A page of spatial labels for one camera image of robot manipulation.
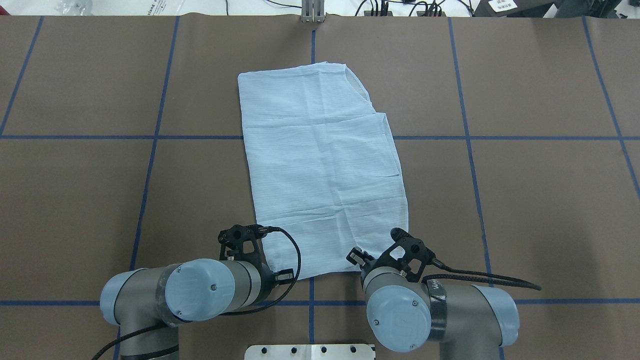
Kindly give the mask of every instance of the metal plate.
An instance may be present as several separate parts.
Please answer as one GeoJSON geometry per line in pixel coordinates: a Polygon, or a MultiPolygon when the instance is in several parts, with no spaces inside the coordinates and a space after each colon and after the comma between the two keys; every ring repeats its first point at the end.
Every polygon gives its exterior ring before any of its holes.
{"type": "Polygon", "coordinates": [[[269,359],[375,360],[376,351],[374,345],[367,344],[252,345],[244,353],[244,360],[269,359]]]}

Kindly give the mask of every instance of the clear plastic bag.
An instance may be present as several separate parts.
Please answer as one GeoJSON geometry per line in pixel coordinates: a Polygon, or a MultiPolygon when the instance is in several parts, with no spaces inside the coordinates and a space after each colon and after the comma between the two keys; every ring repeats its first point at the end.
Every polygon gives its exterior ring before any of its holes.
{"type": "Polygon", "coordinates": [[[62,15],[82,16],[91,15],[93,0],[62,0],[56,10],[62,15]]]}

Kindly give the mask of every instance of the grid line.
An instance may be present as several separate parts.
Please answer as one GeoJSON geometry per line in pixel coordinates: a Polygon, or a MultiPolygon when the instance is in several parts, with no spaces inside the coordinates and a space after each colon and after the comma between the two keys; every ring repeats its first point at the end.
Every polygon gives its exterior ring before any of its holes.
{"type": "Polygon", "coordinates": [[[15,87],[13,88],[13,92],[11,93],[11,98],[9,99],[9,103],[6,106],[4,118],[2,120],[2,124],[0,124],[0,135],[2,135],[2,133],[4,132],[4,127],[6,126],[6,122],[9,120],[9,114],[11,113],[11,108],[13,107],[15,96],[18,94],[18,89],[20,88],[20,83],[22,82],[24,71],[27,69],[27,64],[29,63],[29,59],[31,58],[31,53],[33,52],[33,48],[36,45],[36,40],[38,40],[38,35],[40,34],[40,29],[42,28],[43,21],[44,21],[44,16],[41,16],[40,20],[38,21],[38,26],[36,27],[36,31],[33,33],[33,38],[31,39],[31,45],[29,45],[29,50],[27,51],[27,55],[24,57],[24,62],[22,62],[22,68],[20,69],[20,73],[18,74],[18,80],[16,80],[15,82],[15,87]]]}
{"type": "Polygon", "coordinates": [[[173,60],[173,51],[175,50],[175,39],[178,35],[178,26],[180,24],[180,17],[175,17],[175,24],[173,25],[173,37],[171,40],[171,49],[169,50],[169,60],[166,64],[166,72],[164,74],[164,85],[162,89],[162,96],[160,98],[160,106],[158,109],[158,118],[156,121],[156,132],[154,133],[154,143],[151,146],[151,155],[149,156],[149,166],[147,168],[147,177],[145,178],[145,188],[142,193],[142,202],[140,204],[140,214],[138,215],[138,225],[136,226],[136,237],[133,242],[133,250],[131,252],[131,262],[129,264],[129,271],[134,270],[136,267],[136,258],[138,257],[138,247],[140,246],[140,236],[142,234],[142,218],[145,214],[147,207],[147,195],[149,191],[149,181],[151,180],[151,171],[154,167],[154,160],[156,156],[156,149],[158,143],[158,137],[160,134],[160,125],[162,124],[162,115],[164,111],[164,100],[166,98],[166,89],[169,85],[169,75],[171,74],[171,64],[173,60]]]}
{"type": "Polygon", "coordinates": [[[458,66],[458,54],[456,53],[456,38],[453,34],[453,21],[451,20],[450,17],[448,17],[447,20],[449,21],[449,36],[451,38],[453,66],[456,70],[456,82],[458,83],[458,97],[460,98],[460,110],[462,112],[462,123],[465,127],[465,140],[467,142],[467,155],[469,157],[469,167],[471,169],[471,180],[474,185],[474,195],[476,197],[476,211],[478,213],[478,219],[480,221],[480,230],[481,230],[481,236],[482,236],[482,243],[484,247],[484,265],[486,267],[486,272],[490,274],[492,271],[491,271],[491,259],[489,258],[489,245],[487,244],[487,241],[486,241],[486,231],[484,228],[484,216],[482,212],[482,203],[480,202],[480,191],[478,189],[478,181],[476,176],[476,164],[474,163],[473,149],[471,148],[471,136],[469,134],[469,124],[467,122],[467,109],[465,107],[465,98],[462,93],[462,80],[460,79],[460,68],[458,66]]]}
{"type": "Polygon", "coordinates": [[[627,152],[627,146],[625,145],[625,141],[622,138],[622,132],[620,131],[620,125],[618,124],[618,119],[616,118],[616,113],[613,111],[613,105],[611,104],[611,99],[609,98],[609,92],[607,91],[607,87],[604,85],[604,79],[602,78],[602,74],[600,73],[600,66],[598,66],[598,60],[596,59],[596,53],[593,50],[593,44],[591,43],[591,34],[589,33],[589,26],[587,25],[587,18],[585,16],[582,17],[582,26],[584,27],[584,34],[587,37],[587,44],[589,46],[589,53],[591,54],[591,60],[593,60],[593,67],[596,70],[596,75],[598,75],[598,80],[600,82],[600,87],[602,87],[602,94],[604,95],[604,99],[607,102],[607,107],[609,108],[609,114],[611,115],[611,120],[613,121],[613,126],[616,128],[616,134],[618,134],[618,140],[620,141],[620,147],[622,148],[622,153],[625,155],[625,161],[627,162],[627,167],[629,169],[629,173],[631,175],[631,180],[633,181],[634,188],[636,189],[636,195],[638,199],[640,199],[640,186],[638,186],[638,180],[636,177],[636,172],[634,172],[634,167],[631,165],[631,159],[629,158],[629,153],[627,152]]]}
{"type": "MultiPolygon", "coordinates": [[[[466,140],[463,135],[395,135],[394,140],[466,140]]],[[[471,140],[638,141],[640,136],[501,136],[470,135],[471,140]]],[[[242,135],[0,135],[4,140],[244,140],[242,135]]]]}
{"type": "MultiPolygon", "coordinates": [[[[514,299],[516,305],[640,304],[640,298],[514,299]]],[[[258,304],[264,306],[270,301],[258,304]]],[[[309,306],[309,300],[283,300],[275,306],[309,306]]],[[[313,300],[314,306],[366,306],[364,300],[313,300]]],[[[0,306],[100,306],[99,300],[0,300],[0,306]]]]}

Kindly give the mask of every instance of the metal bracket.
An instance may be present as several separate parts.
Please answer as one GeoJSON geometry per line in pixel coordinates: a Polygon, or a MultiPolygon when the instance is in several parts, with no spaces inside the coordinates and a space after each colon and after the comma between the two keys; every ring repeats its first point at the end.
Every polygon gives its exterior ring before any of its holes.
{"type": "Polygon", "coordinates": [[[427,265],[433,264],[436,254],[424,246],[422,240],[414,238],[406,231],[395,227],[391,230],[391,238],[394,244],[385,250],[378,259],[369,255],[366,251],[362,251],[359,247],[351,249],[349,255],[347,255],[347,261],[356,265],[360,265],[362,269],[362,280],[367,277],[367,274],[371,270],[383,266],[394,268],[400,272],[400,275],[405,277],[408,282],[420,281],[420,276],[427,265]],[[401,247],[404,250],[404,255],[396,259],[391,256],[391,252],[401,247]],[[410,263],[412,260],[417,260],[420,263],[418,269],[412,269],[410,263]]]}
{"type": "Polygon", "coordinates": [[[253,345],[244,360],[375,360],[376,347],[367,344],[253,345]]]}
{"type": "Polygon", "coordinates": [[[324,22],[324,0],[302,0],[302,22],[324,22]]]}

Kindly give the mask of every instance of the light blue joint cap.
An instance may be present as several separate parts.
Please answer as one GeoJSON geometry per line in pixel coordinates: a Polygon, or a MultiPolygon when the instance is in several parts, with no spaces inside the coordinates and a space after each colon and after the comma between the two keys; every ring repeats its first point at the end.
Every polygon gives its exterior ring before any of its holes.
{"type": "Polygon", "coordinates": [[[235,292],[236,280],[223,263],[197,259],[178,266],[169,275],[164,295],[175,316],[199,322],[222,314],[235,292]]]}
{"type": "Polygon", "coordinates": [[[107,281],[107,283],[102,288],[102,293],[100,294],[100,311],[102,311],[102,316],[108,323],[111,325],[120,325],[116,321],[116,300],[118,300],[118,294],[120,293],[120,289],[124,286],[125,282],[129,280],[131,275],[139,272],[140,270],[146,270],[146,268],[140,268],[137,270],[123,272],[122,274],[118,274],[107,281]]]}
{"type": "Polygon", "coordinates": [[[387,349],[409,352],[421,347],[431,332],[431,312],[414,291],[400,285],[384,286],[367,301],[367,320],[387,349]]]}
{"type": "Polygon", "coordinates": [[[518,329],[520,328],[520,317],[515,301],[508,292],[487,286],[472,285],[478,289],[486,301],[491,306],[495,318],[498,319],[500,331],[502,332],[501,347],[513,345],[518,339],[518,329]]]}

